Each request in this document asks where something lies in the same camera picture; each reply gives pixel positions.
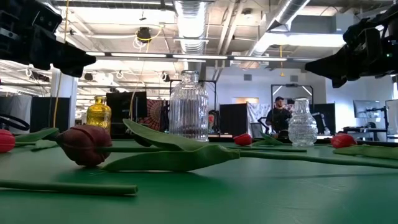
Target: green table surface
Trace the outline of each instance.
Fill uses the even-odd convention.
[[[304,153],[348,158],[326,146]],[[136,197],[1,189],[1,224],[398,223],[394,169],[244,158],[189,173],[108,173],[60,148],[22,147],[0,155],[0,179],[139,186]]]

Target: red tulip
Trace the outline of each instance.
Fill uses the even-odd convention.
[[[112,146],[109,133],[97,126],[79,125],[57,136],[57,143],[69,159],[81,166],[97,166],[110,155],[96,151],[97,147]]]
[[[15,137],[11,132],[0,129],[0,153],[5,153],[15,146]]]
[[[248,146],[252,143],[252,138],[250,134],[242,134],[234,138],[234,142],[240,146]]]
[[[337,134],[330,142],[335,149],[357,145],[354,137],[349,134]]]

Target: ceiling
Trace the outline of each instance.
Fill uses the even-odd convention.
[[[82,7],[78,3],[81,0],[70,0],[67,41],[77,47],[92,52],[149,52],[149,53],[178,53],[182,52],[179,41],[174,40],[178,37],[177,18],[173,11],[160,11],[154,9],[132,9],[130,0],[85,0],[86,4]],[[158,0],[146,0],[137,2],[157,2]],[[264,14],[272,12],[278,5],[278,0],[243,0],[243,9],[248,9],[249,14],[233,14],[230,24],[225,24],[224,19],[227,15],[228,6],[232,0],[217,0],[211,3],[207,12],[206,22],[206,54],[216,54],[221,38],[223,26],[228,26],[231,30],[233,21],[236,20],[236,30],[233,39],[227,46],[227,54],[232,52],[245,52],[249,50],[261,32],[261,19]],[[66,1],[61,0],[42,0],[51,4],[55,10],[65,18]],[[171,1],[165,1],[167,6],[172,7]],[[305,16],[334,16],[337,12],[367,12],[380,7],[388,6],[392,1],[320,1],[312,0],[299,12]],[[157,36],[151,40],[150,44],[138,46],[134,44],[135,34],[140,27],[149,27],[152,36]],[[56,33],[57,39],[63,41],[65,35],[65,19]],[[321,58],[328,56],[338,48],[333,47],[307,47],[283,45],[283,57],[304,57]],[[280,48],[269,47],[267,52],[270,56],[279,57]],[[280,62],[270,63],[270,68],[277,68]],[[288,63],[284,68],[302,68],[303,64]],[[112,73],[114,82],[121,86],[141,85],[169,86],[162,81],[162,73],[169,74],[172,78],[178,77],[178,72],[184,68],[183,62],[153,62],[153,61],[119,61],[119,60],[98,60],[95,64],[87,66],[85,72],[90,73]],[[41,72],[51,79],[52,72]],[[48,85],[48,82],[34,80],[28,77],[27,66],[14,62],[0,62],[0,79],[8,83],[39,83]],[[80,85],[95,85],[95,82],[88,82],[84,78],[80,79]],[[34,93],[36,95],[48,95],[49,86],[37,87],[18,87],[20,93]],[[79,98],[92,99],[94,95],[103,95],[109,89],[106,88],[85,88],[79,89]],[[167,90],[151,90],[150,95],[167,96]]]

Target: glass vase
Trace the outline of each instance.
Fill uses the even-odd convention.
[[[313,146],[317,135],[317,122],[310,113],[308,98],[295,99],[293,116],[289,121],[289,139],[293,146]]]
[[[112,111],[109,106],[105,105],[106,97],[94,97],[95,104],[87,109],[87,124],[98,126],[111,133],[111,115]]]
[[[170,97],[170,134],[208,141],[208,95],[199,85],[199,74],[182,72],[182,81]]]

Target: yellow glass vase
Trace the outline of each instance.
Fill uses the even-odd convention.
[[[106,97],[94,97],[95,104],[87,109],[87,124],[104,128],[111,133],[112,110],[105,105]]]

